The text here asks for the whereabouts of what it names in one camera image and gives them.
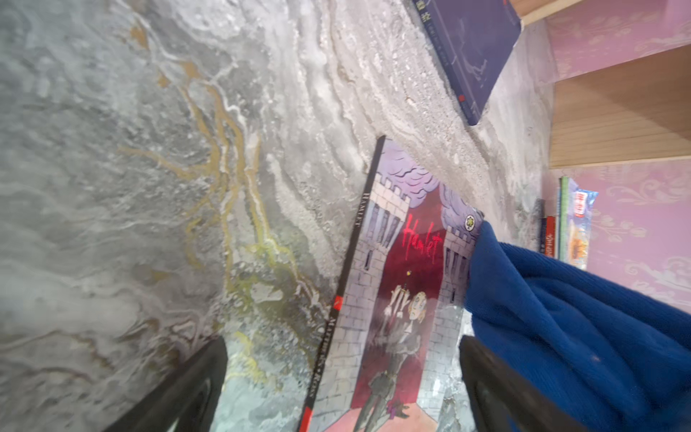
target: castle tower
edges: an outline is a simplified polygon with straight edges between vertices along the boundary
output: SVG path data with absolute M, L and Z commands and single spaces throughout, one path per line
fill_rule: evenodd
M 461 376 L 458 353 L 461 314 L 468 283 L 468 260 L 474 248 L 475 239 L 468 232 L 447 227 L 444 277 L 417 394 L 417 404 L 435 421 L 439 421 L 446 385 L 452 376 Z
M 323 431 L 350 409 L 384 262 L 405 223 L 409 207 L 410 197 L 377 173 L 316 394 L 310 430 Z

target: marble surface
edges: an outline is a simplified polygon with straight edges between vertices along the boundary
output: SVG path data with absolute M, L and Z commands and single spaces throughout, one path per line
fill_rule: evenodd
M 535 247 L 544 26 L 472 128 L 436 61 L 404 0 L 3 1 L 3 431 L 103 429 L 216 333 L 214 430 L 296 430 L 378 135 Z

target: navy blue book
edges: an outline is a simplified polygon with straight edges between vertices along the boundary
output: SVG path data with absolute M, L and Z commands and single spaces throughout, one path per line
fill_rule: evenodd
M 547 246 L 547 218 L 542 218 L 540 221 L 540 253 L 545 254 Z
M 521 31 L 508 0 L 413 0 L 471 126 Z

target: blue fabric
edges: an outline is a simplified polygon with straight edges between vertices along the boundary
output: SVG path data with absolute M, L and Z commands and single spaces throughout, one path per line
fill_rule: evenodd
M 594 431 L 691 428 L 691 315 L 481 226 L 475 336 Z

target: wall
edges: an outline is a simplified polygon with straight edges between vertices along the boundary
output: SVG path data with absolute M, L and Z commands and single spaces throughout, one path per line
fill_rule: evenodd
M 547 18 L 559 79 L 691 43 L 688 0 L 585 0 Z
M 691 313 L 691 160 L 552 174 L 599 192 L 588 271 Z

